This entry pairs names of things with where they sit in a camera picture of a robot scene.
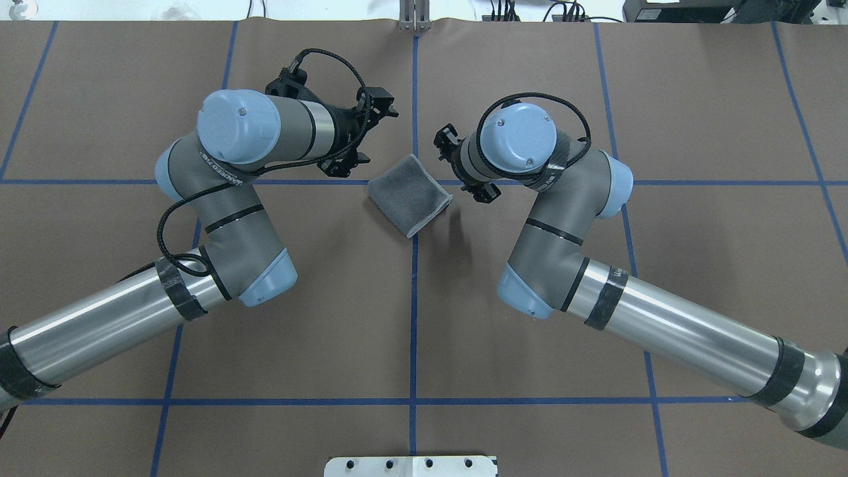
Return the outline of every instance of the white mounting plate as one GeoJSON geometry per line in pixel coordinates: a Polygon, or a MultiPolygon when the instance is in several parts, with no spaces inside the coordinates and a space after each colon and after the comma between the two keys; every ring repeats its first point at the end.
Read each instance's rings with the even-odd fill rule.
{"type": "Polygon", "coordinates": [[[497,462],[494,456],[335,457],[324,477],[497,477],[497,462]]]}

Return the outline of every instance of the metal bracket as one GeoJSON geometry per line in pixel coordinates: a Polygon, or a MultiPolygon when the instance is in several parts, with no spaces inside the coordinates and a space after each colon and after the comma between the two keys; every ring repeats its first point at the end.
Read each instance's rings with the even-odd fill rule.
{"type": "Polygon", "coordinates": [[[335,457],[324,477],[497,477],[494,456],[335,457]]]}
{"type": "Polygon", "coordinates": [[[400,0],[401,30],[430,30],[430,0],[400,0]]]}

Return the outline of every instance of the folded gray towel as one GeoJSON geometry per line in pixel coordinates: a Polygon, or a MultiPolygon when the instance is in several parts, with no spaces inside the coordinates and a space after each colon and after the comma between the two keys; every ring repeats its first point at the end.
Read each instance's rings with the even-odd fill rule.
{"type": "Polygon", "coordinates": [[[406,238],[415,235],[454,198],[427,174],[413,154],[370,180],[368,196],[406,238]]]}

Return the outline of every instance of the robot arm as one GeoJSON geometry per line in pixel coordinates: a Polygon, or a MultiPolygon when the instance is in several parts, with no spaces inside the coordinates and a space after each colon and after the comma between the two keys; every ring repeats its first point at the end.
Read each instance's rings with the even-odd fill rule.
{"type": "Polygon", "coordinates": [[[805,437],[848,449],[848,357],[804,351],[583,256],[595,217],[621,209],[633,174],[590,148],[588,128],[574,141],[552,123],[538,106],[509,102],[478,128],[479,140],[459,140],[448,124],[434,141],[478,202],[499,196],[492,181],[501,177],[539,191],[500,279],[501,300],[536,318],[567,311],[776,412],[805,437]],[[569,163],[558,177],[547,172],[569,163]]]}
{"type": "Polygon", "coordinates": [[[191,204],[208,236],[205,245],[186,254],[167,252],[161,239],[166,212],[159,227],[165,257],[0,337],[0,412],[44,396],[226,300],[238,297],[256,306],[294,285],[292,261],[251,182],[266,171],[307,164],[346,177],[368,162],[356,151],[365,133],[381,118],[398,115],[390,94],[361,80],[355,107],[322,103],[305,87],[306,74],[299,68],[309,51],[283,70],[266,94],[210,94],[197,128],[159,158],[157,183],[176,202],[169,211],[191,204]],[[268,166],[278,161],[283,164],[268,166]]]}

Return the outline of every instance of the light blue cap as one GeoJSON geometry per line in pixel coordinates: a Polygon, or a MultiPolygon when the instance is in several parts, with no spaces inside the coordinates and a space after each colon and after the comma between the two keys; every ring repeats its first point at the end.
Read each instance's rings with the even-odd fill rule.
{"type": "Polygon", "coordinates": [[[602,219],[615,216],[630,200],[633,191],[633,172],[620,160],[604,151],[606,160],[610,163],[610,195],[606,199],[604,209],[598,214],[602,219]]]}
{"type": "Polygon", "coordinates": [[[258,91],[222,89],[204,100],[198,136],[217,160],[250,164],[267,156],[280,138],[280,111],[258,91]]]}
{"type": "Polygon", "coordinates": [[[536,295],[509,263],[498,283],[498,296],[509,306],[534,318],[545,319],[554,310],[536,295]]]}
{"type": "Polygon", "coordinates": [[[554,121],[530,103],[498,109],[480,132],[480,147],[489,162],[513,174],[537,170],[553,154],[554,146],[554,121]]]}
{"type": "Polygon", "coordinates": [[[273,262],[244,290],[238,299],[247,306],[257,306],[292,288],[298,281],[288,249],[283,249],[273,262]]]}
{"type": "Polygon", "coordinates": [[[159,188],[162,189],[162,192],[164,192],[165,195],[170,197],[170,199],[174,202],[178,202],[182,200],[182,197],[176,192],[176,189],[174,188],[174,183],[170,181],[170,172],[168,172],[168,159],[170,158],[170,151],[174,148],[175,145],[176,141],[174,141],[173,144],[171,144],[171,146],[169,146],[168,149],[166,149],[156,161],[155,174],[156,183],[159,185],[159,188]]]}

